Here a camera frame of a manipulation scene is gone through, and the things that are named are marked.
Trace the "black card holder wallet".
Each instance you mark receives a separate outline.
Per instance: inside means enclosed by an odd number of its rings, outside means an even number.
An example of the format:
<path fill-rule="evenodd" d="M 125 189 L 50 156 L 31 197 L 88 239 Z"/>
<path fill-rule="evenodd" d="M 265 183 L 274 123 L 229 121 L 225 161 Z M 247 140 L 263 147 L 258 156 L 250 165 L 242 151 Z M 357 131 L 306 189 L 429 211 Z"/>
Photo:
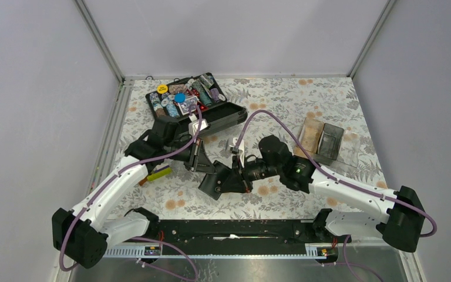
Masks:
<path fill-rule="evenodd" d="M 214 200 L 218 200 L 222 194 L 226 193 L 225 181 L 229 177 L 231 167 L 219 161 L 214 161 L 213 165 L 216 172 L 214 174 L 206 174 L 198 189 Z"/>

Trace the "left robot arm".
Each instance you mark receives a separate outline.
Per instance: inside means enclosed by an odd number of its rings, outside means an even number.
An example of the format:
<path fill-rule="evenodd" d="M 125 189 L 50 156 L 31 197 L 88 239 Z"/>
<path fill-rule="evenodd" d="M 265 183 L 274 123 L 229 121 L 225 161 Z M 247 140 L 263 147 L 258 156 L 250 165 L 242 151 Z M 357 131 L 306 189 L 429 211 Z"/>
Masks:
<path fill-rule="evenodd" d="M 59 250 L 59 265 L 63 271 L 69 257 L 74 265 L 91 268 L 110 249 L 134 237 L 154 240 L 159 233 L 158 217 L 144 209 L 109 220 L 112 210 L 122 198 L 166 159 L 183 162 L 193 172 L 211 173 L 212 164 L 200 150 L 198 135 L 210 128 L 202 116 L 192 115 L 189 123 L 190 139 L 176 137 L 179 122 L 170 116 L 158 117 L 124 151 L 119 164 L 85 199 L 71 209 L 58 209 L 52 216 L 53 246 Z"/>

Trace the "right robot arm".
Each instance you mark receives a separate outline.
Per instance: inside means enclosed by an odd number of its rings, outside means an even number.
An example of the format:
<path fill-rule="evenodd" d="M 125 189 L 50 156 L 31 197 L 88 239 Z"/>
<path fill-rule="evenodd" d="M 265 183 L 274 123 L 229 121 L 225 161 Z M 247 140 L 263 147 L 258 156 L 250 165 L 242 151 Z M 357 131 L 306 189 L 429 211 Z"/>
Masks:
<path fill-rule="evenodd" d="M 261 139 L 260 158 L 248 161 L 244 143 L 228 140 L 233 155 L 232 175 L 226 184 L 238 193 L 249 193 L 253 182 L 277 176 L 288 189 L 336 199 L 356 209 L 341 212 L 322 209 L 313 223 L 316 239 L 328 242 L 334 236 L 376 237 L 405 252 L 416 251 L 426 213 L 417 193 L 407 186 L 383 189 L 352 180 L 310 159 L 293 155 L 274 135 Z"/>

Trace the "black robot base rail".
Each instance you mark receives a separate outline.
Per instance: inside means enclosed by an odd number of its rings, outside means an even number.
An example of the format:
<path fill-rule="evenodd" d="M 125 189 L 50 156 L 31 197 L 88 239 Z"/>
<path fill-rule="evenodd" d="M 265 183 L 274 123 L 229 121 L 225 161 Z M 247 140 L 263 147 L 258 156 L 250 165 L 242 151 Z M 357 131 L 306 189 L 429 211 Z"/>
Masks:
<path fill-rule="evenodd" d="M 275 239 L 288 243 L 343 243 L 312 220 L 158 220 L 143 237 L 169 243 L 192 240 Z"/>

